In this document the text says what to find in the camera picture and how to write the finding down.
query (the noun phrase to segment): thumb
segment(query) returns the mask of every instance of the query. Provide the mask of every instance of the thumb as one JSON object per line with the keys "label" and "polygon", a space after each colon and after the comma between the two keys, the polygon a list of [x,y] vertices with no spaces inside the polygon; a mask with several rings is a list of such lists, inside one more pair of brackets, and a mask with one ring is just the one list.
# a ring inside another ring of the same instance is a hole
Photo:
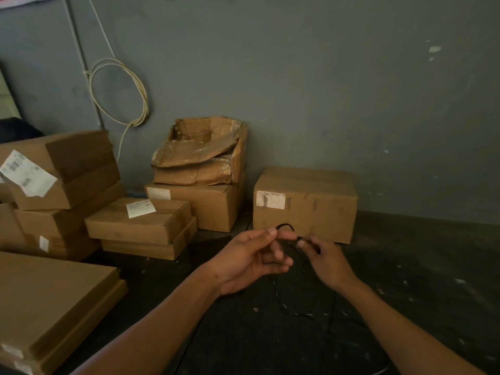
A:
{"label": "thumb", "polygon": [[305,255],[308,256],[309,260],[312,261],[314,258],[316,258],[319,254],[312,248],[309,243],[301,239],[299,242],[297,242],[297,246],[304,252]]}
{"label": "thumb", "polygon": [[245,246],[248,248],[248,251],[253,254],[254,252],[258,252],[260,249],[263,249],[267,245],[269,245],[272,241],[276,239],[278,235],[278,231],[275,227],[271,227],[270,229],[263,232],[258,237],[249,240],[245,243]]}

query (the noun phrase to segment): person's right arm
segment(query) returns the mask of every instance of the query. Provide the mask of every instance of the person's right arm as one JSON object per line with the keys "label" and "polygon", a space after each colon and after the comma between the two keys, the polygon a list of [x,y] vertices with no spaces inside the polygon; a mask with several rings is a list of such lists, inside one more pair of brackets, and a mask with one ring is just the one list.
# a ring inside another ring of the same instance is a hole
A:
{"label": "person's right arm", "polygon": [[[320,248],[320,253],[306,242]],[[317,237],[298,242],[309,257],[318,277],[345,297],[403,375],[482,374],[430,334],[385,303],[361,282],[347,262],[340,246]]]}

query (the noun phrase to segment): painted wall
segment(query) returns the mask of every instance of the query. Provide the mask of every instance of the painted wall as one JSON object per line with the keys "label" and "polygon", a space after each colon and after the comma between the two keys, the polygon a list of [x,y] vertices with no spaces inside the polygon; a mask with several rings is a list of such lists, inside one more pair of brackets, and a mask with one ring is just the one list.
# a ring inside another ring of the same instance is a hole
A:
{"label": "painted wall", "polygon": [[[70,0],[90,63],[109,56],[88,0]],[[177,117],[248,122],[251,186],[265,165],[356,174],[360,209],[500,223],[498,0],[95,0],[152,115],[125,139],[128,186]],[[0,11],[0,60],[25,118],[95,128],[62,0]],[[432,46],[441,50],[429,53]],[[132,81],[101,73],[121,119]],[[122,126],[107,120],[115,142]]]}

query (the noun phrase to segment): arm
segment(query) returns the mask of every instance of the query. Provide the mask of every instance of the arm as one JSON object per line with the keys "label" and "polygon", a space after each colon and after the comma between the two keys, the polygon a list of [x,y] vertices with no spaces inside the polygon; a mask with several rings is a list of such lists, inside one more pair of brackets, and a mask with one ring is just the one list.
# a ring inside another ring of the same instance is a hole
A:
{"label": "arm", "polygon": [[[320,253],[306,240],[318,246]],[[401,374],[483,373],[380,299],[354,275],[340,246],[317,237],[306,240],[298,246],[318,277],[358,310]]]}
{"label": "arm", "polygon": [[220,295],[237,292],[263,275],[288,271],[293,260],[284,255],[277,238],[293,240],[297,235],[274,228],[237,235],[159,306],[78,367],[73,375],[162,373]]}

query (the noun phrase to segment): white label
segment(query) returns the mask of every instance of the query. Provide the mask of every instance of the white label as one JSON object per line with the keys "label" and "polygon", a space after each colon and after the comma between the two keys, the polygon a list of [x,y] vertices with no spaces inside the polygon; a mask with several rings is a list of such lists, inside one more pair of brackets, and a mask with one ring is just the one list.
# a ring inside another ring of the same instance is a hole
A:
{"label": "white label", "polygon": [[44,197],[58,180],[16,150],[12,150],[0,172],[19,185],[28,197]]}
{"label": "white label", "polygon": [[143,214],[150,214],[156,212],[156,208],[150,200],[143,200],[127,204],[128,218],[142,216]]}
{"label": "white label", "polygon": [[147,195],[149,198],[156,198],[160,200],[171,200],[170,189],[161,188],[147,188]]}
{"label": "white label", "polygon": [[31,367],[25,365],[24,363],[19,363],[17,361],[14,361],[14,366],[16,367],[16,370],[27,373],[28,375],[33,375],[33,370],[31,369]]}
{"label": "white label", "polygon": [[18,348],[12,347],[10,345],[2,344],[2,350],[6,353],[15,355],[16,357],[19,357],[21,359],[24,359],[24,355],[22,354],[22,351],[19,350]]}
{"label": "white label", "polygon": [[48,252],[48,244],[49,244],[49,241],[47,238],[43,237],[43,236],[40,236],[40,248],[44,251],[44,252]]}
{"label": "white label", "polygon": [[284,193],[258,191],[255,205],[258,207],[284,209],[285,202],[286,196]]}

